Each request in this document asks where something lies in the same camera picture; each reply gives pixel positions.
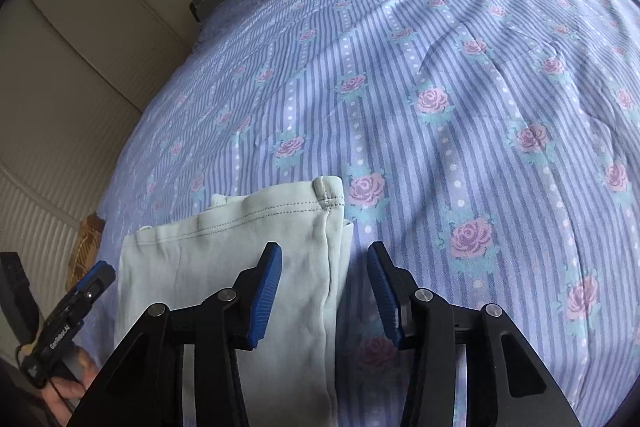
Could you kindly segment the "person's left hand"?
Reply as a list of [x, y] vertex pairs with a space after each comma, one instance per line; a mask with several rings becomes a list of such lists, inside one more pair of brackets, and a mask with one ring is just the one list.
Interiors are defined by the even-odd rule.
[[84, 348], [76, 348], [76, 359], [81, 368], [79, 381], [53, 377], [41, 390], [41, 398], [60, 426], [66, 426], [72, 416], [67, 403], [81, 399], [99, 373], [99, 366]]

